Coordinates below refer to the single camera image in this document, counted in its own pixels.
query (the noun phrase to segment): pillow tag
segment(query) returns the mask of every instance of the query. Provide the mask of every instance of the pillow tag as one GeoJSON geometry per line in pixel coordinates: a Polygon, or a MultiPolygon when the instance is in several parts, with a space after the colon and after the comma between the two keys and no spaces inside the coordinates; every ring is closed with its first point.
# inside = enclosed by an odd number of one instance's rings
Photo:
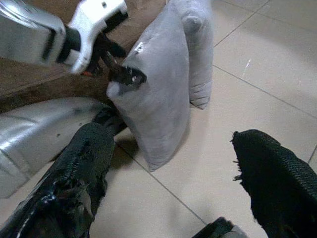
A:
{"type": "Polygon", "coordinates": [[[143,51],[143,48],[144,48],[144,44],[143,42],[140,42],[138,46],[134,49],[134,51],[141,53],[143,51]]]}

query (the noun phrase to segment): pillow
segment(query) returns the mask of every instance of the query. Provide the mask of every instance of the pillow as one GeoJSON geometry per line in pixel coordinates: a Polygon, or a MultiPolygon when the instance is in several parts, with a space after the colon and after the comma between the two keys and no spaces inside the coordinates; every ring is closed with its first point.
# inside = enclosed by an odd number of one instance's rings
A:
{"type": "Polygon", "coordinates": [[[146,28],[123,66],[147,76],[141,85],[112,81],[107,96],[131,129],[153,172],[173,156],[190,116],[189,59],[182,22],[168,4],[146,28]]]}
{"type": "Polygon", "coordinates": [[[190,102],[204,109],[211,96],[213,58],[211,0],[171,0],[170,3],[176,5],[186,34],[189,50],[190,102]]]}

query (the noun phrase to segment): silver metal panel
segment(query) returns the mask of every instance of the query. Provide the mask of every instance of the silver metal panel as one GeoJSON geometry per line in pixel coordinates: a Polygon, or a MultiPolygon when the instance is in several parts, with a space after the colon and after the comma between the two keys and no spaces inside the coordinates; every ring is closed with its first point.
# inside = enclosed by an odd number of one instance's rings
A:
{"type": "Polygon", "coordinates": [[[44,101],[0,114],[0,150],[30,177],[105,105],[85,97],[44,101]]]}
{"type": "Polygon", "coordinates": [[[0,150],[0,198],[9,197],[26,181],[18,167],[0,150]]]}

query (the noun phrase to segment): tile grout line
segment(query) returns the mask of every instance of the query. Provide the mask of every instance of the tile grout line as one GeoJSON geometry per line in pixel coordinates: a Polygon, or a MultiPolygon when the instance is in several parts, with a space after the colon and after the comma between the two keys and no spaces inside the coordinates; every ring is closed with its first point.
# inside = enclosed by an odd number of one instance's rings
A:
{"type": "Polygon", "coordinates": [[[136,161],[128,151],[126,151],[121,145],[115,143],[119,148],[121,148],[130,158],[132,158],[147,174],[149,174],[156,182],[158,182],[167,192],[169,192],[178,202],[180,202],[189,212],[191,212],[196,218],[198,218],[205,226],[207,223],[198,216],[189,206],[187,206],[182,200],[180,200],[171,190],[169,190],[162,182],[160,182],[154,175],[147,171],[138,161],[136,161]]]}
{"type": "Polygon", "coordinates": [[[236,7],[238,7],[238,8],[247,10],[247,11],[256,12],[256,11],[254,11],[254,10],[247,9],[247,8],[245,8],[245,7],[242,7],[242,6],[235,5],[235,4],[231,3],[231,2],[227,2],[226,0],[220,0],[220,1],[221,1],[221,2],[225,2],[225,3],[227,3],[227,4],[230,4],[230,5],[232,5],[232,6],[236,6],[236,7]]]}
{"type": "Polygon", "coordinates": [[[308,160],[308,162],[307,162],[308,164],[313,160],[313,157],[314,157],[314,154],[316,153],[316,151],[317,151],[317,145],[315,146],[315,149],[314,149],[314,151],[313,151],[311,157],[309,158],[309,160],[308,160]]]}
{"type": "Polygon", "coordinates": [[[253,17],[262,7],[264,7],[270,0],[268,0],[266,3],[264,3],[258,10],[256,11],[251,11],[248,10],[250,12],[253,12],[247,19],[245,19],[240,25],[238,25],[235,29],[233,29],[228,35],[226,35],[223,39],[221,39],[217,44],[215,44],[213,47],[215,48],[217,45],[219,45],[221,42],[223,42],[229,35],[231,35],[231,33],[233,33],[234,31],[236,31],[242,24],[244,24],[247,20],[249,20],[251,17],[253,17]]]}
{"type": "Polygon", "coordinates": [[[216,68],[218,68],[218,69],[220,69],[221,71],[223,71],[223,72],[225,72],[225,73],[228,73],[228,74],[230,74],[231,76],[233,76],[233,77],[235,77],[235,78],[241,80],[242,82],[245,82],[246,84],[249,84],[250,86],[259,89],[260,91],[262,91],[262,92],[264,92],[264,93],[266,93],[266,94],[268,94],[268,95],[274,97],[275,99],[277,99],[277,100],[279,100],[279,101],[281,101],[281,102],[284,102],[284,103],[286,103],[287,105],[289,105],[289,106],[291,106],[291,107],[293,107],[293,108],[295,108],[295,109],[297,109],[297,110],[299,110],[299,111],[305,113],[306,115],[311,116],[311,117],[314,118],[314,119],[317,119],[316,116],[314,116],[314,115],[312,115],[312,114],[310,114],[310,113],[308,113],[308,112],[305,112],[304,110],[302,110],[302,109],[300,109],[300,108],[298,108],[298,107],[296,107],[296,106],[294,106],[294,105],[292,105],[292,104],[290,104],[290,103],[284,101],[283,99],[278,98],[277,96],[275,96],[275,95],[273,95],[273,94],[271,94],[271,93],[269,93],[269,92],[263,90],[262,88],[260,88],[260,87],[258,87],[258,86],[256,86],[256,85],[254,85],[254,84],[252,84],[252,83],[250,83],[250,82],[248,82],[248,81],[246,81],[246,80],[244,80],[244,79],[242,79],[242,78],[239,78],[238,76],[236,76],[236,75],[234,75],[234,74],[232,74],[232,73],[230,73],[230,72],[227,72],[226,70],[224,70],[224,69],[222,69],[222,68],[220,68],[220,67],[218,67],[218,66],[216,66],[216,65],[214,65],[214,64],[213,64],[213,66],[216,67],[216,68]]]}
{"type": "Polygon", "coordinates": [[[310,29],[308,29],[308,28],[305,28],[305,27],[302,27],[302,26],[293,25],[292,23],[289,23],[289,22],[287,22],[287,21],[279,20],[279,19],[274,18],[274,17],[272,17],[272,16],[267,16],[267,15],[265,15],[264,13],[259,13],[259,12],[256,12],[256,13],[259,14],[259,15],[261,15],[261,16],[265,16],[265,17],[267,17],[267,18],[269,18],[269,19],[272,19],[272,20],[274,20],[274,21],[278,21],[278,22],[287,24],[288,26],[293,26],[293,27],[296,27],[296,28],[298,28],[298,29],[308,31],[308,32],[310,32],[310,33],[316,33],[315,31],[310,30],[310,29]]]}

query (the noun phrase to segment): black mesh fabric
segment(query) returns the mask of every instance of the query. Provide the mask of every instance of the black mesh fabric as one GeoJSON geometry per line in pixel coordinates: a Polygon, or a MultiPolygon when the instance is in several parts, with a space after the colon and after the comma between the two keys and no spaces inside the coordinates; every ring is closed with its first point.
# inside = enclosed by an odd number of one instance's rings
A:
{"type": "Polygon", "coordinates": [[[317,175],[271,136],[235,132],[232,140],[254,217],[269,238],[317,237],[317,175]]]}

